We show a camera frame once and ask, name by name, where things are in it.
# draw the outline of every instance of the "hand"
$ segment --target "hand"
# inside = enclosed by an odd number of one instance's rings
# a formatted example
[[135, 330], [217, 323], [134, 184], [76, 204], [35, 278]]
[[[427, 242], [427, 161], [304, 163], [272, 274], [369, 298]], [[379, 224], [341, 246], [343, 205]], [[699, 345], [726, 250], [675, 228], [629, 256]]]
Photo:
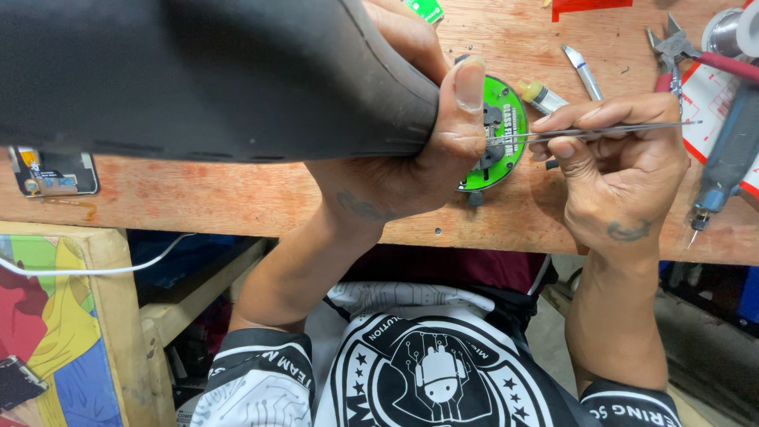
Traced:
[[[531, 130], [679, 122], [679, 109], [670, 93], [624, 96], [563, 106]], [[529, 148], [536, 161], [550, 154], [558, 160], [569, 190], [566, 225], [580, 243], [605, 257], [658, 257], [664, 219], [690, 166], [680, 127], [607, 135], [587, 144], [560, 137]]]
[[440, 85], [430, 141], [414, 158], [306, 162], [322, 192], [322, 209], [344, 225], [381, 229], [390, 220], [442, 207], [485, 149], [485, 64], [471, 56], [449, 70], [434, 29], [397, 0], [364, 2], [390, 45]]

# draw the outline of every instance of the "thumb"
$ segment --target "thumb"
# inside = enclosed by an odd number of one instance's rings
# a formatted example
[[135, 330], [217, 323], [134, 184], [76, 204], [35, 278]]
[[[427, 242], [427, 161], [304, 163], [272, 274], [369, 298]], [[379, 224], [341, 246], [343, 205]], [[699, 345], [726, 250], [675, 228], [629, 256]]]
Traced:
[[459, 62], [440, 85], [437, 123], [417, 165], [441, 179], [458, 182], [485, 150], [482, 98], [485, 61], [470, 56]]
[[602, 181], [596, 158], [583, 141], [571, 137], [554, 138], [548, 149], [559, 162], [570, 194], [586, 192]]

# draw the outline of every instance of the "forearm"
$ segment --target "forearm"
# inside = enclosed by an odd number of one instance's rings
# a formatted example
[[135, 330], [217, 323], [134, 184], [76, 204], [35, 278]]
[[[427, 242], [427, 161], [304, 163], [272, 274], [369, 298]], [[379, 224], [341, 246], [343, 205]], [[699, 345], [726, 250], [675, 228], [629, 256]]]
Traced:
[[658, 248], [641, 260], [588, 255], [565, 327], [580, 392], [596, 377], [666, 389], [666, 356], [653, 316], [657, 287]]
[[351, 225], [324, 206], [284, 235], [245, 280], [230, 331], [245, 327], [297, 330], [348, 268], [374, 246], [383, 225]]

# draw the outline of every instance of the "blue tool handle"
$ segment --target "blue tool handle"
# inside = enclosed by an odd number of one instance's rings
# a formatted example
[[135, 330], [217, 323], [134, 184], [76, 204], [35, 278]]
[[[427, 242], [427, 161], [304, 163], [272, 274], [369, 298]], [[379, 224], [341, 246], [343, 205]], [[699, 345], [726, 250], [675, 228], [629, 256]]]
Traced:
[[759, 155], [759, 85], [743, 81], [735, 93], [720, 136], [714, 144], [695, 207], [711, 214], [722, 211], [727, 198]]

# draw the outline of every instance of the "red handle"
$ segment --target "red handle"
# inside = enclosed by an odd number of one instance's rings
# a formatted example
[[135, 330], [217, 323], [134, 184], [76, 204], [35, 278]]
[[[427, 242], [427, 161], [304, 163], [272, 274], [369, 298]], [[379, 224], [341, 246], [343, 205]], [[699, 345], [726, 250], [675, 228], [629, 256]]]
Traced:
[[657, 86], [654, 92], [669, 92], [672, 86], [672, 73], [662, 74], [657, 80]]
[[703, 55], [696, 58], [696, 61], [710, 67], [715, 67], [718, 70], [727, 71], [737, 77], [747, 78], [759, 84], [759, 67], [754, 67], [745, 62], [736, 61], [735, 59], [712, 52], [704, 52]]

